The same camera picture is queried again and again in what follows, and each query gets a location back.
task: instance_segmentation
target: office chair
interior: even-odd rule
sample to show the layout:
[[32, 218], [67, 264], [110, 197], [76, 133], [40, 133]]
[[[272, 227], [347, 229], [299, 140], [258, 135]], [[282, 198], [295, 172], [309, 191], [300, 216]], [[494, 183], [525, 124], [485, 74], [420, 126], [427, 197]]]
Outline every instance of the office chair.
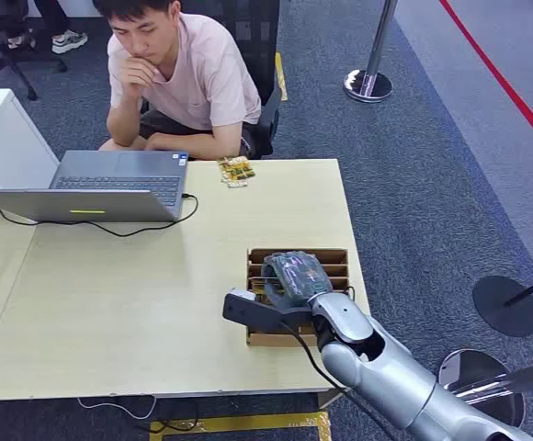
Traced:
[[279, 0], [184, 1], [183, 8], [187, 14], [214, 18], [234, 37], [263, 102], [254, 134], [260, 151], [251, 159], [273, 153], [271, 142], [277, 132], [281, 102], [281, 90], [275, 81]]
[[[27, 0], [0, 0], [0, 31], [5, 31], [11, 26], [23, 24], [28, 14]], [[38, 98], [36, 90], [26, 78], [18, 65], [18, 62], [56, 62], [58, 72], [66, 72], [64, 62], [54, 55], [34, 51], [31, 46], [10, 50], [7, 43], [0, 42], [0, 72], [6, 66], [18, 74], [28, 89], [28, 99]]]

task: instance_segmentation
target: laptop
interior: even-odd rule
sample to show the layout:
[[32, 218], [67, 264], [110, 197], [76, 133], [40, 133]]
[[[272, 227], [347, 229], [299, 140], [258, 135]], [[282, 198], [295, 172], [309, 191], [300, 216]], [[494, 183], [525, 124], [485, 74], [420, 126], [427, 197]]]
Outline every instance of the laptop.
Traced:
[[67, 151], [48, 189], [0, 189], [33, 221], [166, 222], [180, 216], [187, 152]]

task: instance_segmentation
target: black round base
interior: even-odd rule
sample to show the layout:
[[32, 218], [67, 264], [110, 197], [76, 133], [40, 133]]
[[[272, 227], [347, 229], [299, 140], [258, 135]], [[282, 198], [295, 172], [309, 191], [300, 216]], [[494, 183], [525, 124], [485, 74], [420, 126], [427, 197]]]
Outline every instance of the black round base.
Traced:
[[489, 326], [510, 337], [533, 334], [533, 297], [511, 306], [503, 304], [525, 288], [507, 277], [482, 278], [472, 289], [475, 307]]
[[393, 91], [393, 84], [390, 79], [382, 73], [377, 73], [377, 78], [374, 80], [373, 93], [371, 96], [362, 95], [360, 89], [362, 87], [362, 82], [365, 81], [365, 76], [366, 71], [359, 69], [349, 73], [344, 78], [344, 92], [356, 101], [378, 103], [391, 95]]
[[[457, 390], [509, 371], [500, 361], [485, 352], [463, 349], [447, 356], [440, 366], [438, 382], [454, 395]], [[471, 405], [504, 424], [520, 427], [526, 403], [521, 393], [493, 397]]]

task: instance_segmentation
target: white cable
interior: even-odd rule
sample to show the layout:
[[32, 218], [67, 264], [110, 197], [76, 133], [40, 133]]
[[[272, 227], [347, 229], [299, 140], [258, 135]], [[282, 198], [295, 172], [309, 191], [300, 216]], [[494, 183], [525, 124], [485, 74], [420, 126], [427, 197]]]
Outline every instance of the white cable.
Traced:
[[144, 415], [144, 416], [136, 416], [136, 415], [134, 415], [134, 414], [133, 414], [133, 413], [128, 411], [128, 409], [125, 409], [125, 407], [124, 407], [124, 406], [120, 406], [119, 404], [114, 404], [114, 403], [113, 403], [113, 402], [101, 402], [101, 403], [99, 403], [99, 404], [93, 404], [93, 405], [91, 405], [91, 406], [88, 406], [88, 405], [85, 405], [85, 404], [82, 404], [82, 401], [81, 401], [80, 398], [77, 398], [76, 400], [77, 400], [77, 401], [79, 402], [79, 404], [80, 404], [81, 407], [82, 407], [83, 409], [95, 409], [96, 407], [106, 407], [106, 406], [107, 406], [107, 407], [116, 407], [116, 408], [117, 408], [117, 409], [121, 409], [121, 410], [122, 410], [122, 411], [124, 411], [124, 412], [125, 412], [125, 413], [127, 413], [127, 414], [131, 416], [131, 417], [134, 418], [134, 420], [146, 420], [146, 419], [150, 417], [150, 415], [152, 415], [152, 413], [154, 412], [154, 408], [156, 407], [156, 397], [152, 397], [152, 398], [153, 398], [154, 401], [152, 402], [152, 407], [150, 407], [150, 411], [148, 412], [148, 413], [147, 413], [147, 414]]

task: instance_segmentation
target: yellow tape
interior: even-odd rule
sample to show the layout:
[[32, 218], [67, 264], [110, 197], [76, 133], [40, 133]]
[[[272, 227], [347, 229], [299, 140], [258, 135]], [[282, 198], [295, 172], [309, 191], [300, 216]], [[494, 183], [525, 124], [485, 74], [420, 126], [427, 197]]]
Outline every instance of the yellow tape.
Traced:
[[[171, 422], [175, 427], [187, 428], [192, 420], [176, 420]], [[150, 430], [159, 430], [162, 424], [158, 421], [150, 423]], [[202, 418], [187, 434], [215, 434], [219, 432], [239, 432], [243, 430], [285, 429], [292, 427], [317, 427], [319, 441], [331, 441], [330, 420], [328, 413], [288, 413], [275, 415], [225, 416], [220, 418]], [[174, 429], [166, 428], [160, 434], [150, 434], [150, 441], [162, 441], [162, 436], [183, 435]]]
[[70, 209], [73, 214], [105, 214], [103, 209]]
[[287, 85], [285, 82], [285, 74], [283, 73], [283, 61], [281, 59], [280, 52], [275, 53], [275, 69], [277, 71], [277, 81], [281, 89], [281, 101], [287, 101]]

